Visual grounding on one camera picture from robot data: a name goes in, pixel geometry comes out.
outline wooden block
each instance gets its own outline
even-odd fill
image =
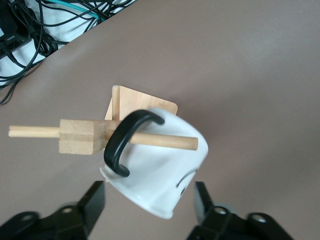
[[[119,122],[105,120],[60,121],[59,153],[92,155],[107,144],[106,132],[115,130]]]
[[[119,120],[123,120],[127,115],[139,109],[148,109],[148,108],[160,108],[167,110],[173,114],[177,114],[178,106],[170,101],[151,96],[149,94],[136,91],[124,86],[115,86],[117,87],[117,98],[119,98]],[[113,100],[109,103],[108,110],[105,115],[106,120],[112,120],[113,111]]]

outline mug handle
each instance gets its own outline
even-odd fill
[[[122,120],[107,142],[103,155],[104,162],[116,174],[122,177],[129,176],[130,171],[122,164],[119,164],[119,158],[127,142],[138,127],[147,121],[153,121],[159,125],[165,123],[162,117],[151,111],[143,109],[136,110]]]

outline wooden stand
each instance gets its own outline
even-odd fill
[[[169,102],[123,86],[112,88],[112,99],[106,120],[60,121],[60,127],[10,126],[9,136],[20,138],[59,138],[59,152],[63,154],[92,155],[101,151],[114,130],[128,114],[138,109],[162,108],[173,114],[178,107]],[[133,144],[198,149],[196,137],[171,136],[136,132],[129,141]]]

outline gray table surface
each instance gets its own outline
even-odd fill
[[[178,105],[209,154],[194,180],[239,216],[264,212],[295,239],[320,235],[318,0],[139,0],[47,58],[0,107],[0,224],[43,217],[102,180],[102,153],[57,139],[9,138],[9,125],[103,119],[112,85]],[[197,224],[193,186],[170,220],[106,184],[91,240],[182,240]]]

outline silver screw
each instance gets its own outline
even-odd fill
[[[65,208],[65,209],[62,210],[62,213],[68,214],[68,213],[70,213],[71,211],[72,211],[72,208],[71,208],[71,207],[67,207],[67,208]]]
[[[214,210],[218,213],[218,214],[226,214],[226,210],[224,210],[222,207],[215,207]]]
[[[21,221],[28,221],[30,219],[32,219],[32,215],[26,215],[23,218],[21,218]]]
[[[252,215],[252,218],[260,223],[265,223],[266,219],[258,214]]]

